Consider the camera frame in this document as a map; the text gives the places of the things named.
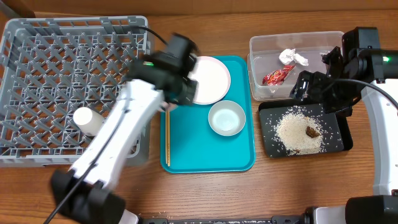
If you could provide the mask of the brown food piece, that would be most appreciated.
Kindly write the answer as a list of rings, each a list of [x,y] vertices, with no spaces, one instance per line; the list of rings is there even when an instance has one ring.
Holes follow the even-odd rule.
[[[305,133],[310,138],[317,138],[320,135],[320,133],[316,129],[310,126],[307,126]]]

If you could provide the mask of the white napkin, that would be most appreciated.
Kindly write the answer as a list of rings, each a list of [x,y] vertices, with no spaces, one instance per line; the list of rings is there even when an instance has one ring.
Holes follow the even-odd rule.
[[[309,66],[308,59],[295,52],[295,49],[285,49],[279,54],[279,60],[284,65],[289,65],[292,62],[298,63],[302,66]]]

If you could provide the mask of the red snack wrapper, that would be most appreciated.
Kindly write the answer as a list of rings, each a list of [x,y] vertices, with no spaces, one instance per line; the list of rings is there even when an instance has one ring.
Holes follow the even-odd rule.
[[[268,73],[263,79],[262,84],[267,86],[281,85],[289,76],[289,73],[295,68],[295,65],[285,65],[280,70]]]

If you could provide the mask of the grey bowl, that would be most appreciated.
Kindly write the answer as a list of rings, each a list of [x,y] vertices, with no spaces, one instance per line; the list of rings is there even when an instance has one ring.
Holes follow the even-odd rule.
[[[236,102],[223,100],[210,108],[208,122],[215,133],[221,136],[234,136],[245,126],[246,114]]]

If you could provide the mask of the white cup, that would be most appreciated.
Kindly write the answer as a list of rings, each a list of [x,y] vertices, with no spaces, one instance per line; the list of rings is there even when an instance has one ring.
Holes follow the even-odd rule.
[[[80,107],[73,114],[73,122],[87,136],[96,136],[104,122],[104,118],[88,107]]]

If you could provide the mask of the small pink plate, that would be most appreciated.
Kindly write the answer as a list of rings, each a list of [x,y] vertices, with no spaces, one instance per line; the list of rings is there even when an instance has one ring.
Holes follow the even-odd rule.
[[[161,103],[158,111],[160,111],[160,112],[173,111],[177,107],[178,107],[178,105],[176,105],[176,104],[163,102],[163,103]]]

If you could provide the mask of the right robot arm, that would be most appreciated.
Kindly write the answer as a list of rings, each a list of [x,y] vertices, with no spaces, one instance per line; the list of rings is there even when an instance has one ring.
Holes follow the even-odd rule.
[[[300,72],[290,96],[316,101],[326,113],[350,113],[364,102],[375,161],[373,195],[308,208],[302,223],[397,223],[397,51],[381,49],[375,27],[356,27],[322,61],[327,71]]]

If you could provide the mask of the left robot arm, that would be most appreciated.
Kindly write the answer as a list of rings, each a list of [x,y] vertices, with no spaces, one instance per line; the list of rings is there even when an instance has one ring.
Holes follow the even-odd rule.
[[[56,214],[78,223],[139,223],[113,189],[133,143],[156,111],[193,103],[197,82],[188,74],[197,52],[192,40],[173,34],[165,49],[129,64],[124,87],[98,134],[68,172],[53,173],[50,185],[57,206],[47,223]]]

